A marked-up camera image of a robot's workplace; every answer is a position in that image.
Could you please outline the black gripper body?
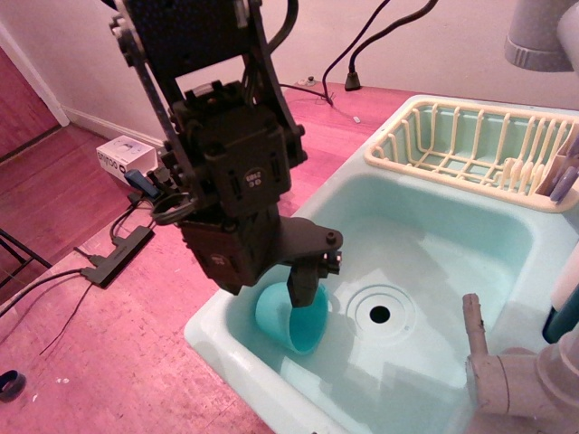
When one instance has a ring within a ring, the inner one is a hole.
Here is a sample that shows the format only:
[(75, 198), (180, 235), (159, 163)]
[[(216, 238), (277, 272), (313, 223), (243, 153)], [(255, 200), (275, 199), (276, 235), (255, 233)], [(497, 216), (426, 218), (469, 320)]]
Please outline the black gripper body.
[(233, 295), (255, 286), (271, 268), (291, 268), (299, 258), (339, 252), (341, 266), (340, 231), (281, 216), (275, 205), (236, 219), (205, 212), (182, 220), (179, 229), (205, 275)]

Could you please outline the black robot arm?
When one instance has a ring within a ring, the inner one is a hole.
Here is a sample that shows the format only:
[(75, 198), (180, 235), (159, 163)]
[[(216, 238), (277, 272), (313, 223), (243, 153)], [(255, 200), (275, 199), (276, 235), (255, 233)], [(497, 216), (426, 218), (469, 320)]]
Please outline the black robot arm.
[(268, 38), (258, 1), (114, 1), (110, 29), (164, 130), (166, 197), (153, 209), (175, 225), (204, 274), (238, 294), (289, 267), (290, 302), (307, 307), (340, 271), (339, 231), (283, 217), (290, 171), (304, 163), (304, 128), (290, 114), (271, 55), (299, 5)]

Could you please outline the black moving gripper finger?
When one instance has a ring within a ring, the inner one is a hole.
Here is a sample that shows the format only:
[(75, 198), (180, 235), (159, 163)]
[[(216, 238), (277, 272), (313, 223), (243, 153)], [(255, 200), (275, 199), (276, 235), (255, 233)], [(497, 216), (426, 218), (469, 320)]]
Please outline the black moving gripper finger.
[(330, 274), (338, 275), (339, 272), (339, 252), (326, 252), (296, 259), (290, 268), (288, 278), (292, 306), (309, 307), (317, 294), (319, 281)]

